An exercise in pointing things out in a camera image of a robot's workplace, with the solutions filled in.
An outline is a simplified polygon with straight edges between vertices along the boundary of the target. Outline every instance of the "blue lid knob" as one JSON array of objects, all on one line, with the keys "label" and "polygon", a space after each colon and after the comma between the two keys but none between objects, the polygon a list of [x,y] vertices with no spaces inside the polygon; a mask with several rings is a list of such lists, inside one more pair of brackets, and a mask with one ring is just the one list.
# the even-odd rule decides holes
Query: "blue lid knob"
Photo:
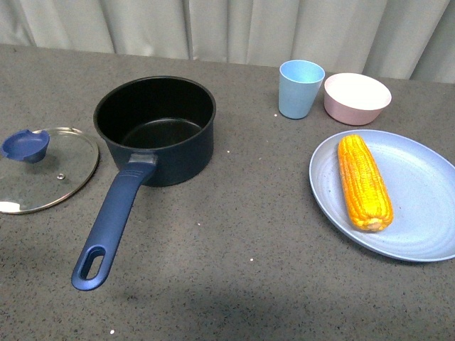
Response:
[{"label": "blue lid knob", "polygon": [[39,133],[32,133],[28,129],[21,130],[3,142],[0,153],[11,160],[36,163],[46,156],[49,140],[46,130]]}]

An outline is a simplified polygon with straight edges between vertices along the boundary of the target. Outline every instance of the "handle hanging hole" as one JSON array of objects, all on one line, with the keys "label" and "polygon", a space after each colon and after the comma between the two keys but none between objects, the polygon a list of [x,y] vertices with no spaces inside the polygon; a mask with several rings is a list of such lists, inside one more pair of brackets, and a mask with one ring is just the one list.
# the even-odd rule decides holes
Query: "handle hanging hole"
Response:
[{"label": "handle hanging hole", "polygon": [[101,247],[95,248],[90,251],[88,257],[85,260],[84,266],[80,276],[83,279],[92,279],[98,275],[101,267],[102,260],[104,259],[106,251]]}]

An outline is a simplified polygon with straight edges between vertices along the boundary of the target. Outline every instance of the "table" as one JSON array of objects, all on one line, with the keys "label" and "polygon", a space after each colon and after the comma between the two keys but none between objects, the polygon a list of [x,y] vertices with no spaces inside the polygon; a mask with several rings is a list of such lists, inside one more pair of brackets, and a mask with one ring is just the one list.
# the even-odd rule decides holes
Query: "table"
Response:
[{"label": "table", "polygon": [[[217,103],[206,169],[142,186],[106,283],[70,277],[117,173],[92,114],[116,86],[187,77]],[[66,201],[0,215],[2,340],[453,340],[455,263],[380,256],[319,209],[309,162],[332,120],[320,91],[307,118],[277,109],[275,67],[0,45],[0,136],[64,126],[100,147]],[[392,103],[362,129],[418,141],[455,163],[455,85],[380,79]]]}]

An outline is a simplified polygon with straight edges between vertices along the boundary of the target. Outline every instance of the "pink bowl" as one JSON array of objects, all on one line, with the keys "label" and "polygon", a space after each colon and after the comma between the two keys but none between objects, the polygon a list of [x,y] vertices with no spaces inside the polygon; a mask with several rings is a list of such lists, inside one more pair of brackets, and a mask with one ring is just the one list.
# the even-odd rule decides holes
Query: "pink bowl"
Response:
[{"label": "pink bowl", "polygon": [[324,107],[335,120],[351,126],[372,122],[392,101],[386,86],[358,73],[338,73],[324,82]]}]

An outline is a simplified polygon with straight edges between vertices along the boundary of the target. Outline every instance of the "pan rim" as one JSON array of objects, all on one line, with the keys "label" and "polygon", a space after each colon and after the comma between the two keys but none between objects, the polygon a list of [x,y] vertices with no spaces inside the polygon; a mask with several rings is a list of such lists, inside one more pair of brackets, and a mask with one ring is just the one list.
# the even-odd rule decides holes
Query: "pan rim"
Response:
[{"label": "pan rim", "polygon": [[[100,129],[100,127],[98,126],[98,114],[99,114],[99,111],[100,111],[100,107],[107,101],[108,98],[110,98],[114,93],[120,91],[121,89],[125,88],[125,87],[128,87],[129,85],[131,84],[134,84],[134,83],[138,83],[138,82],[143,82],[143,81],[146,81],[146,80],[157,80],[157,79],[172,79],[172,80],[182,80],[184,82],[189,82],[193,85],[196,85],[197,87],[200,87],[202,90],[204,90],[204,92],[209,96],[211,102],[212,102],[212,105],[213,105],[213,110],[212,110],[212,114],[210,115],[210,119],[208,120],[207,124],[205,126],[203,126],[200,131],[198,131],[196,134],[188,137],[187,139],[183,140],[183,141],[180,141],[176,144],[170,144],[168,146],[163,146],[163,147],[158,147],[158,148],[137,148],[137,147],[130,147],[130,146],[127,146],[127,145],[124,145],[124,144],[120,144],[116,141],[113,141],[112,139],[110,139],[109,137],[107,137]],[[137,152],[137,153],[150,153],[150,152],[153,152],[153,151],[160,151],[160,150],[164,150],[164,149],[168,149],[168,148],[173,148],[173,147],[176,147],[176,146],[180,146],[182,144],[186,144],[188,143],[189,141],[191,141],[192,139],[196,139],[198,138],[198,136],[200,136],[201,134],[204,133],[204,131],[206,131],[207,129],[209,129],[210,126],[212,126],[213,124],[213,121],[215,120],[215,114],[216,114],[216,101],[215,101],[215,98],[213,96],[213,94],[206,88],[204,87],[201,83],[198,83],[194,80],[189,80],[188,78],[184,78],[184,77],[179,77],[179,76],[171,76],[171,75],[160,75],[160,76],[148,76],[148,77],[142,77],[142,78],[137,78],[135,80],[130,80],[129,82],[126,82],[126,83],[123,83],[121,84],[120,86],[118,87],[115,87],[113,90],[109,91],[101,100],[100,102],[98,103],[98,105],[96,106],[95,108],[95,113],[93,114],[93,123],[95,125],[95,129],[97,131],[97,133],[105,140],[105,141],[108,141],[110,144],[113,144],[115,146],[118,146],[120,148],[128,148],[130,150],[132,150],[133,152]]]}]

